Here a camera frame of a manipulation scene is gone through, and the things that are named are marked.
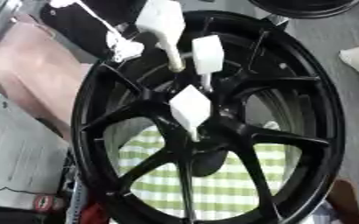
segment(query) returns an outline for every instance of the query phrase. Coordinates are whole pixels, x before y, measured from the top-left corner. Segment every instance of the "rim lip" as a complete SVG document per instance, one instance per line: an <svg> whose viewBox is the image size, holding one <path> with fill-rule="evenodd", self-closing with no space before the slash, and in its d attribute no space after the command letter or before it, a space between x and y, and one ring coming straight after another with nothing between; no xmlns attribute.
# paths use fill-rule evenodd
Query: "rim lip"
<svg viewBox="0 0 359 224"><path fill-rule="evenodd" d="M223 11L193 11L186 13L186 16L197 16L197 14L207 13L210 17L216 15L216 16L224 16L224 17L230 17L230 18L240 18L240 19L247 19L252 20L253 23L262 23L262 25L267 25L264 22L255 19L253 17L247 17L244 15L239 15L235 13L230 12L223 12ZM306 204L302 205L302 207L295 213L292 213L289 217L285 217L285 221L282 223L298 223L303 218L308 216L320 203L321 201L327 196L327 193L334 181L334 178L337 175L337 172L341 166L343 154L344 154L344 144L345 144L345 122L344 122L344 114L341 106L341 102L339 99L339 95L337 94L337 91L332 83L332 81L327 76L326 72L320 65L320 63L314 58L314 56L302 46L300 42L298 42L295 38L292 38L288 34L284 33L284 42L281 44L282 47L289 47L291 50L294 51L295 55L299 55L302 60L304 60L307 65L306 69L316 72L323 84L323 89L327 92L329 95L329 101L331 105L333 106L331 109L333 110L333 116L332 119L334 119L334 130L336 132L336 135L338 136L336 139L331 141L331 147L334 147L335 149L338 149L336 152L336 155L334 156L337 161L334 163L335 166L331 167L331 170L328 175L325 175L323 177L322 182L320 183L319 187L317 187L316 190L314 190L314 193L312 197L308 199ZM94 71L95 68L99 67L101 65L102 61L98 61L93 65L90 72L86 76L85 80L81 84L81 88L79 90L79 93L77 94L75 103L74 103L74 112L72 116L72 140L73 140L73 153L75 156L76 164L78 165L78 168L81 171L81 179L86 184L86 186L92 191L94 196L103 203L103 205L111 205L109 202L111 199L108 199L107 192L104 192L102 189L107 189L108 185L105 183L101 177L101 173L97 171L97 166L92 163L91 160L88 159L88 157L85 157L83 154L83 151L87 151L88 149L83 149L83 142L85 141L84 136L80 132L80 125L81 120L83 117L83 114L86 113L86 99L91 96L89 93L89 90L91 90L91 80L93 80ZM110 211L111 214L113 213L121 213L122 211Z"/></svg>
<svg viewBox="0 0 359 224"><path fill-rule="evenodd" d="M352 0L350 3L345 3L332 8L323 10L293 10L270 3L269 0L250 0L257 7L269 11L273 14L288 17L288 18L329 18L339 15L345 11L350 10L359 4L359 0Z"/></svg>

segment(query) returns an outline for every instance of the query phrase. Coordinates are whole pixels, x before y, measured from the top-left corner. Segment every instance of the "green checkered cloth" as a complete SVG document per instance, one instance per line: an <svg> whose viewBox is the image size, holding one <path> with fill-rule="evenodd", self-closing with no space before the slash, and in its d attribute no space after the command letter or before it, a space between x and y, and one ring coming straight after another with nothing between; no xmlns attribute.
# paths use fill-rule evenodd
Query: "green checkered cloth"
<svg viewBox="0 0 359 224"><path fill-rule="evenodd" d="M141 131L119 151L121 175L162 149L164 138L156 126ZM257 144L256 153L268 185L276 193L283 183L285 146ZM258 205L257 190L249 173L234 153L222 168L207 177L193 177L194 207L199 220L219 220L249 212ZM165 164L145 174L131 191L151 207L178 217L184 216L180 179L174 164Z"/></svg>

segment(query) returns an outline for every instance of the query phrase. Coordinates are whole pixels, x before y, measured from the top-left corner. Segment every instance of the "cable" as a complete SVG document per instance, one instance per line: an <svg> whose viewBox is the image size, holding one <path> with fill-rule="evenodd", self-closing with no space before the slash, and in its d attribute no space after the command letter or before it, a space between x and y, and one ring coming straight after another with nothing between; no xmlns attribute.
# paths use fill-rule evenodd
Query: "cable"
<svg viewBox="0 0 359 224"><path fill-rule="evenodd" d="M19 190L13 190L7 186L0 188L0 192L4 191L4 190L8 190L11 192L15 192L15 193L28 193L28 194L33 194L33 195L50 195L50 196L55 196L55 193L45 193L45 192L28 192L28 191L19 191Z"/></svg>

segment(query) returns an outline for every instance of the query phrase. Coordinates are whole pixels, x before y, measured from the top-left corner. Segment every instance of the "gray floor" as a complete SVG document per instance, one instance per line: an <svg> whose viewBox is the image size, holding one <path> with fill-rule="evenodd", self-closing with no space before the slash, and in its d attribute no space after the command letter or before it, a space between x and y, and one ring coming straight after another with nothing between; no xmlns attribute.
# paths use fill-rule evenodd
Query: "gray floor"
<svg viewBox="0 0 359 224"><path fill-rule="evenodd" d="M203 9L233 11L250 16L260 14L245 0L215 0L215 3L180 1L188 11ZM355 186L359 200L359 74L337 57L341 49L359 46L359 6L337 17L294 20L289 32L319 59L341 95L347 120L347 153L341 176Z"/></svg>

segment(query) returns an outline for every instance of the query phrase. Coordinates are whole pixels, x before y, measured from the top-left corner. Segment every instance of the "white clamp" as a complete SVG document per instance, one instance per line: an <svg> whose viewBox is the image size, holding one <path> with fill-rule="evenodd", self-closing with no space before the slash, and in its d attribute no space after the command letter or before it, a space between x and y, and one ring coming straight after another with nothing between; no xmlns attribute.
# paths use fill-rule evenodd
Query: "white clamp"
<svg viewBox="0 0 359 224"><path fill-rule="evenodd" d="M179 73L185 64L177 48L185 29L185 20L179 2L172 0L148 0L138 15L136 26L140 31L157 36L170 61L170 68Z"/></svg>
<svg viewBox="0 0 359 224"><path fill-rule="evenodd" d="M172 116L187 130L193 141L199 141L197 128L211 116L211 101L192 85L170 100Z"/></svg>
<svg viewBox="0 0 359 224"><path fill-rule="evenodd" d="M192 41L194 66L201 76L201 85L212 92L211 75L223 69L224 50L217 35L195 38Z"/></svg>
<svg viewBox="0 0 359 224"><path fill-rule="evenodd" d="M53 8L63 8L74 3L79 4L83 10L85 10L93 18L99 20L109 30L106 40L109 48L114 51L115 62L119 63L124 60L133 59L142 54L144 50L143 44L124 38L116 28L96 15L86 4L82 2L82 0L52 0L50 5Z"/></svg>

